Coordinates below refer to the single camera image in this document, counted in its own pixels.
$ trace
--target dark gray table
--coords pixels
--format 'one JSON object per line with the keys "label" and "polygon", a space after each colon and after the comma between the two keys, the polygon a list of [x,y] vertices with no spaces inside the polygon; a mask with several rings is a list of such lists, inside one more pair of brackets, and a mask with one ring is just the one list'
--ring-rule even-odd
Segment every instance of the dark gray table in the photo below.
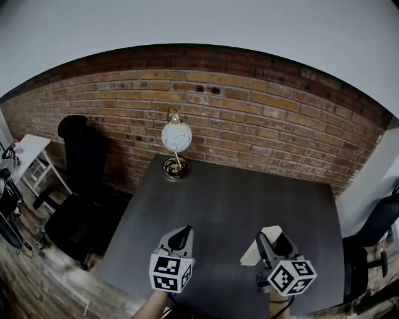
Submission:
{"label": "dark gray table", "polygon": [[155,156],[118,225],[100,269],[105,281],[148,298],[151,253],[162,235],[191,225],[196,264],[178,301],[223,318],[265,318],[268,295],[256,292],[259,267],[239,260],[257,232],[280,225],[318,274],[291,313],[342,302],[344,257],[328,185],[200,161],[191,161],[189,177],[170,181],[161,168],[166,158]]}

